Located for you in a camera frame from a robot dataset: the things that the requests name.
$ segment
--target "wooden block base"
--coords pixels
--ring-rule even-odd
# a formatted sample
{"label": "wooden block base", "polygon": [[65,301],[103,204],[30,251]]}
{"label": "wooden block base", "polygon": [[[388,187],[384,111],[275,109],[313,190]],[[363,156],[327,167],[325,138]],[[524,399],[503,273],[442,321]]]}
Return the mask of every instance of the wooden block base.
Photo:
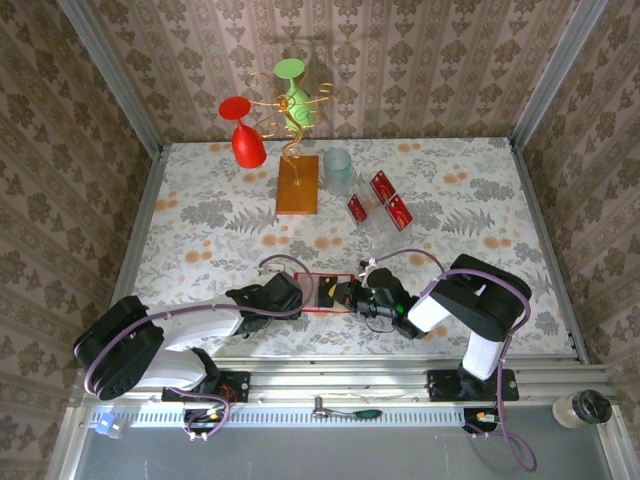
{"label": "wooden block base", "polygon": [[318,213],[318,156],[305,155],[292,159],[298,168],[300,184],[296,185],[295,171],[280,157],[276,213],[303,215]]}

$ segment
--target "green screwdriver handle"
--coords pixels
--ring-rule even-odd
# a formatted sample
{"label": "green screwdriver handle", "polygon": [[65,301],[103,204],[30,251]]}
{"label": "green screwdriver handle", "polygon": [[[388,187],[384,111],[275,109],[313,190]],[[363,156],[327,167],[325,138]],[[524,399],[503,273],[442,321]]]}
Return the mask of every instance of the green screwdriver handle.
{"label": "green screwdriver handle", "polygon": [[356,416],[356,420],[373,420],[382,415],[382,410],[360,410],[353,413]]}

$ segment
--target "table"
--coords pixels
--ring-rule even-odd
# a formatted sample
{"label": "table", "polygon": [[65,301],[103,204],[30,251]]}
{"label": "table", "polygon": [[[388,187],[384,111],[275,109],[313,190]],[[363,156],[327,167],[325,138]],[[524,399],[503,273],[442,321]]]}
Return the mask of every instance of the table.
{"label": "table", "polygon": [[[240,169],[228,143],[172,145],[134,294],[171,305],[212,298],[254,283],[257,264],[274,253],[293,255],[314,272],[356,273],[370,257],[369,241],[344,201],[323,189],[322,172],[317,215],[275,215],[283,145],[266,142],[268,158],[255,170]],[[351,153],[363,181],[383,169],[412,212],[414,225],[394,249],[425,248],[445,264],[467,253],[527,281],[533,314],[512,355],[575,357],[506,139],[318,140],[304,141],[301,150],[322,158],[332,147]],[[385,266],[412,294],[438,272],[418,254]],[[305,313],[248,339],[205,338],[184,347],[217,357],[450,357],[464,353],[468,334],[453,318],[422,340],[408,340],[373,333],[355,315]]]}

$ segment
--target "red card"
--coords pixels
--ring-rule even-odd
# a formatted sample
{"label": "red card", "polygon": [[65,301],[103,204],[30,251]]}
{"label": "red card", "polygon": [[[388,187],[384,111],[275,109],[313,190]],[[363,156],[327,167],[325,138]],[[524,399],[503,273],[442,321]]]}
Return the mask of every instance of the red card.
{"label": "red card", "polygon": [[391,182],[382,170],[376,173],[376,176],[371,180],[371,188],[376,192],[376,195],[382,204],[393,197],[396,193],[396,189],[393,188],[393,185],[391,185]]}
{"label": "red card", "polygon": [[384,208],[391,216],[391,219],[399,232],[407,228],[413,221],[413,215],[411,215],[407,209],[406,205],[400,198],[400,195],[395,195]]}
{"label": "red card", "polygon": [[353,219],[356,221],[356,225],[360,225],[367,219],[367,212],[364,211],[362,202],[360,202],[360,199],[356,195],[351,197],[351,200],[349,200],[347,207],[349,208],[351,215],[353,215]]}

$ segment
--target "clear plastic cup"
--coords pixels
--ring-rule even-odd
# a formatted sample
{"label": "clear plastic cup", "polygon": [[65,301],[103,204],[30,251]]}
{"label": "clear plastic cup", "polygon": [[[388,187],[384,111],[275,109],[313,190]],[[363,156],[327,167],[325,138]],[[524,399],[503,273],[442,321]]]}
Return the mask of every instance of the clear plastic cup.
{"label": "clear plastic cup", "polygon": [[331,148],[322,157],[324,186],[333,195],[346,195],[353,186],[355,170],[351,155],[344,148]]}

